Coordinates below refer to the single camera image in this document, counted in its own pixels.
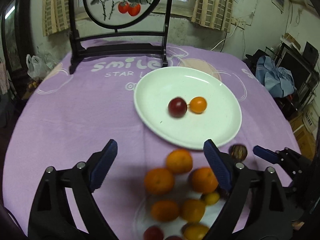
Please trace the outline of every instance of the white cable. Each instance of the white cable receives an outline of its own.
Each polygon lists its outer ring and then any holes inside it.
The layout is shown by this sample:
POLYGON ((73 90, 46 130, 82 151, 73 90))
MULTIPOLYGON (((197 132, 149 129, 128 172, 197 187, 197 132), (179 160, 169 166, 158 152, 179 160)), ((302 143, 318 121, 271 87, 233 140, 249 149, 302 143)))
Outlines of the white cable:
POLYGON ((229 38, 233 35, 233 33, 235 32, 235 30, 236 30, 237 27, 238 27, 238 25, 236 25, 236 27, 234 28, 233 32, 231 33, 231 35, 230 35, 229 37, 227 37, 227 38, 223 39, 222 41, 220 41, 214 48, 210 49, 210 51, 213 51, 213 50, 214 50, 221 42, 223 42, 224 40, 229 39, 229 38))

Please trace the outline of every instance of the black wooden frame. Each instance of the black wooden frame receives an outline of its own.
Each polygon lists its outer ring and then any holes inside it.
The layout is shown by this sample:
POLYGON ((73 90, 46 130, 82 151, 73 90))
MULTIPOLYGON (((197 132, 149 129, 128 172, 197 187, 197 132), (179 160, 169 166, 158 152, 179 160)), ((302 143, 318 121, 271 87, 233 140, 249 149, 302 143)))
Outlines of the black wooden frame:
POLYGON ((14 12, 12 12, 14 13, 14 31, 17 44, 17 52, 22 67, 21 69, 15 71, 12 71, 5 38, 5 14, 6 9, 12 3, 12 1, 13 0, 11 0, 8 5, 3 7, 4 10, 2 12, 1 39, 6 68, 12 79, 12 84, 17 91, 18 97, 22 98, 27 90, 27 84, 30 80, 30 77, 27 73, 28 66, 26 64, 26 56, 27 54, 34 55, 30 28, 30 0, 15 0, 15 10, 14 12))
POLYGON ((112 26, 111 29, 115 30, 114 33, 80 37, 79 31, 76 29, 74 0, 69 0, 69 17, 70 17, 70 28, 71 28, 70 44, 72 49, 71 65, 69 69, 70 74, 73 74, 76 71, 77 66, 84 58, 101 57, 101 56, 108 56, 108 55, 159 54, 162 58, 162 66, 163 67, 168 66, 166 46, 167 46, 167 39, 168 39, 171 6, 172 6, 172 0, 167 0, 167 8, 166 8, 166 14, 165 14, 165 20, 164 20, 164 30, 162 32, 156 32, 156 31, 118 32, 118 29, 134 25, 140 22, 141 20, 143 20, 145 17, 147 17, 152 12, 152 9, 153 9, 153 6, 152 7, 150 6, 139 18, 135 19, 131 23, 120 25, 118 27, 112 26), (125 44, 95 46, 95 47, 89 47, 87 49, 85 49, 81 45, 81 41, 98 39, 98 38, 121 37, 121 36, 158 36, 158 37, 162 37, 162 43, 161 45, 152 45, 150 43, 125 43, 125 44))

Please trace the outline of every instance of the curtain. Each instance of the curtain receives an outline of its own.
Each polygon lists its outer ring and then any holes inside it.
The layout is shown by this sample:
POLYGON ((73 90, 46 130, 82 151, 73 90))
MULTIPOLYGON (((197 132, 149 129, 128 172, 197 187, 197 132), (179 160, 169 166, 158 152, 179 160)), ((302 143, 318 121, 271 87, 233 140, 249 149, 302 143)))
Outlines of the curtain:
POLYGON ((230 32, 233 0, 196 0, 192 22, 230 32))
POLYGON ((68 0, 42 0, 43 36, 66 30, 70 27, 68 0))

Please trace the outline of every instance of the oval plate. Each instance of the oval plate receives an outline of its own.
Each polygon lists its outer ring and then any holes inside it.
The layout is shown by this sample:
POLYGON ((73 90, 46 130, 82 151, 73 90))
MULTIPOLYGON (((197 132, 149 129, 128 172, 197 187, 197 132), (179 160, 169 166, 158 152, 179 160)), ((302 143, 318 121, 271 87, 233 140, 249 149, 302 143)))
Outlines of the oval plate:
POLYGON ((240 105, 230 89, 192 68, 164 67, 146 74, 135 88, 134 105, 154 133, 194 150, 203 150, 207 139, 212 139, 217 147, 228 143, 238 133, 242 121, 240 105), (188 110, 182 118, 173 118, 168 104, 176 97, 187 104, 194 97, 204 97, 208 106, 202 114, 188 110))

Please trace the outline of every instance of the plate of fruit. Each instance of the plate of fruit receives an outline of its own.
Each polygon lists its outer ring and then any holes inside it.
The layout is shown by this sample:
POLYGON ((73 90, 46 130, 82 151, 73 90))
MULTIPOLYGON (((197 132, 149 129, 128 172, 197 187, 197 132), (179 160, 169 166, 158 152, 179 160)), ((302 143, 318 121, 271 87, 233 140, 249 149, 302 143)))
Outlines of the plate of fruit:
POLYGON ((171 152, 165 167, 149 170, 144 186, 148 195, 133 222, 136 240, 202 240, 226 201, 212 169, 193 169, 186 149, 171 152))
POLYGON ((222 146, 238 133, 242 114, 230 89, 215 77, 185 67, 164 67, 146 74, 134 91, 144 124, 161 138, 202 150, 211 139, 222 146))

